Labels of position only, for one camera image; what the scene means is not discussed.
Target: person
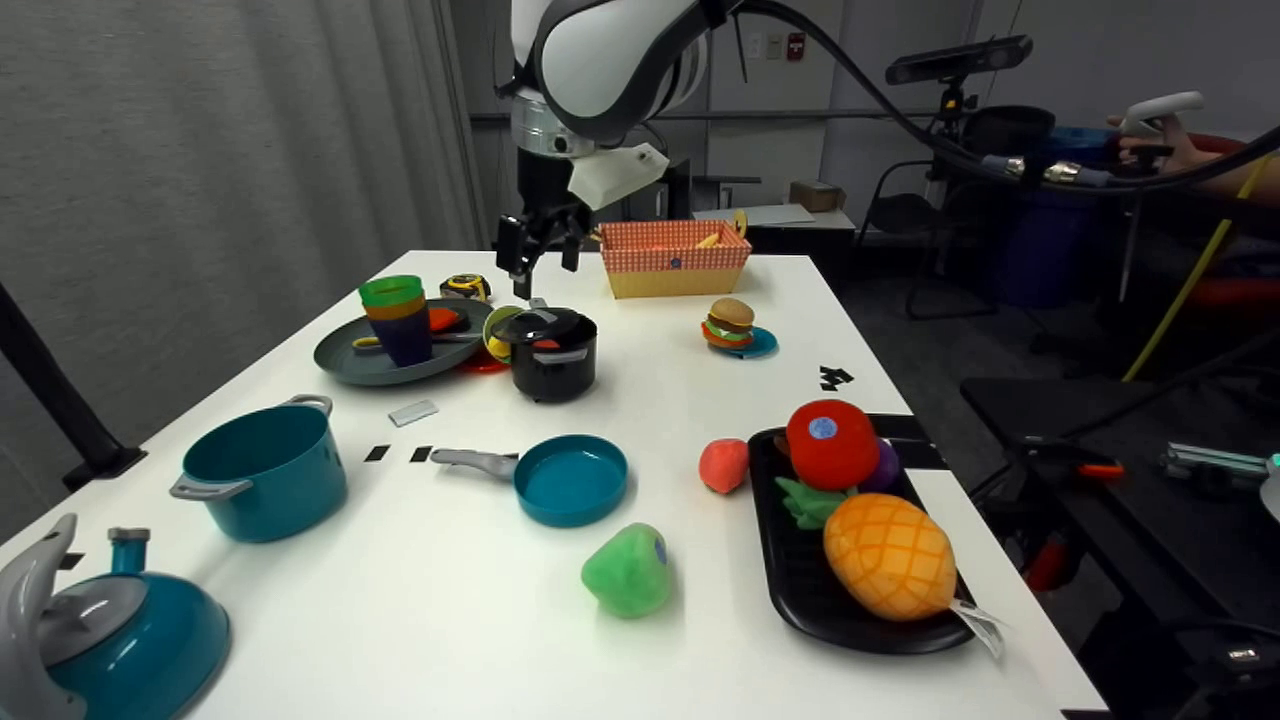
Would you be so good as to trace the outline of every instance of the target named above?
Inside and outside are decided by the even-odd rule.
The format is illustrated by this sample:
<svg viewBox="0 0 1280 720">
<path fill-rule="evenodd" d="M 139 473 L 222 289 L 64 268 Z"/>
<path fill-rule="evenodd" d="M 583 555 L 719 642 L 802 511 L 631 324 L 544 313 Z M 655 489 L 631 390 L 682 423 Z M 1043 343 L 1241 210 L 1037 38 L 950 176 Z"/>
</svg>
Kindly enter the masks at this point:
<svg viewBox="0 0 1280 720">
<path fill-rule="evenodd" d="M 1152 143 L 1169 147 L 1169 157 L 1157 157 L 1162 176 L 1179 176 L 1225 157 L 1225 150 L 1202 147 L 1179 121 L 1162 123 L 1157 134 L 1123 133 L 1120 157 L 1137 162 L 1137 147 L 1152 147 Z M 1280 208 L 1280 157 L 1264 157 L 1243 168 L 1221 172 L 1195 187 L 1229 199 L 1250 185 L 1253 172 L 1255 179 L 1253 179 L 1250 204 Z"/>
</svg>

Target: white table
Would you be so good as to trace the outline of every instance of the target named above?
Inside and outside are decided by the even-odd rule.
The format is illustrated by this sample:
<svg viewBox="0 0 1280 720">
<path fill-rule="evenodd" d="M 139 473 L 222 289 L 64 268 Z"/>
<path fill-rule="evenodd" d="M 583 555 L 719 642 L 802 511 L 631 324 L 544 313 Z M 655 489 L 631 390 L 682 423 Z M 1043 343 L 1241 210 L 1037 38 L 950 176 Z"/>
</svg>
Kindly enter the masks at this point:
<svg viewBox="0 0 1280 720">
<path fill-rule="evenodd" d="M 390 272 L 437 289 L 453 272 L 510 278 L 487 251 L 407 251 Z M 360 315 L 341 300 L 232 383 L 199 400 L 129 476 L 87 485 L 0 548 L 10 563 L 58 517 L 81 511 L 87 553 L 62 587 L 110 572 L 110 528 L 152 528 L 152 572 L 209 587 L 238 622 L 238 648 L 198 715 L 1060 715 L 1106 708 L 1037 594 L 950 473 L 913 473 L 957 542 L 978 602 L 1004 618 L 1008 660 L 982 642 L 942 655 L 870 655 L 791 632 L 766 584 L 754 492 L 712 497 L 697 456 L 715 436 L 779 427 L 822 390 L 822 363 L 855 383 L 870 412 L 908 412 L 814 260 L 754 255 L 742 295 L 779 337 L 771 361 L 712 357 L 697 330 L 708 295 L 613 300 L 599 255 L 580 272 L 537 268 L 537 292 L 599 324 L 595 383 L 571 404 L 532 404 L 511 374 L 448 374 L 420 388 L 334 383 L 312 346 Z M 167 497 L 183 447 L 212 423 L 295 390 L 338 400 L 334 430 L 351 480 L 350 503 L 283 542 L 232 542 L 199 503 Z M 391 427 L 385 416 L 430 395 L 442 412 Z M 617 439 L 631 497 L 592 528 L 541 528 L 511 489 L 455 468 L 407 464 L 420 445 L 532 447 L 558 430 Z M 682 572 L 682 602 L 655 618 L 613 618 L 580 563 L 623 523 L 655 523 Z"/>
</svg>

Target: toy burger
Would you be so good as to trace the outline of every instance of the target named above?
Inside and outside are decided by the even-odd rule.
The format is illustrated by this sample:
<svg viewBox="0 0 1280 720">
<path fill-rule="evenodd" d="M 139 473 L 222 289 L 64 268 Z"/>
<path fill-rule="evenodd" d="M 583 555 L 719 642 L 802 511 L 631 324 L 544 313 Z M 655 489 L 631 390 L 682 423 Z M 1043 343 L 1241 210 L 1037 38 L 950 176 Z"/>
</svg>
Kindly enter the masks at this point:
<svg viewBox="0 0 1280 720">
<path fill-rule="evenodd" d="M 712 313 L 703 320 L 703 341 L 708 341 L 708 346 L 735 357 L 735 351 L 754 346 L 754 324 L 755 324 L 754 305 L 725 295 L 712 305 Z"/>
</svg>

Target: pan handle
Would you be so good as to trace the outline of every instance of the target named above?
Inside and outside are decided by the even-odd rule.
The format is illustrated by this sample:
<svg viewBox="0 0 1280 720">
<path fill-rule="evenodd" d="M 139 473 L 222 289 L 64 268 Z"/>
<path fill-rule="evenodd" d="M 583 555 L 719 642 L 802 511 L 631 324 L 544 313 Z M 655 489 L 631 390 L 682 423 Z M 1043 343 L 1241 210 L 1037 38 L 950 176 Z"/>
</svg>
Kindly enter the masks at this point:
<svg viewBox="0 0 1280 720">
<path fill-rule="evenodd" d="M 431 447 L 431 464 L 467 464 L 484 476 L 511 480 L 521 450 Z"/>
</svg>

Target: red ball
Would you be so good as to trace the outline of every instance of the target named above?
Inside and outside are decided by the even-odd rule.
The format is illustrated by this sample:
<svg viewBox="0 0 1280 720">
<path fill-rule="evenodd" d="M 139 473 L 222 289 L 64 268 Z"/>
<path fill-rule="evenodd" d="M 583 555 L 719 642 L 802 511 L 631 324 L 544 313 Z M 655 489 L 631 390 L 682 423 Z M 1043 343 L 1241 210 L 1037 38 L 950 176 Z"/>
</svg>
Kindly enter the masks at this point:
<svg viewBox="0 0 1280 720">
<path fill-rule="evenodd" d="M 855 404 L 814 400 L 787 418 L 787 450 L 802 485 L 850 492 L 882 468 L 882 436 Z"/>
</svg>

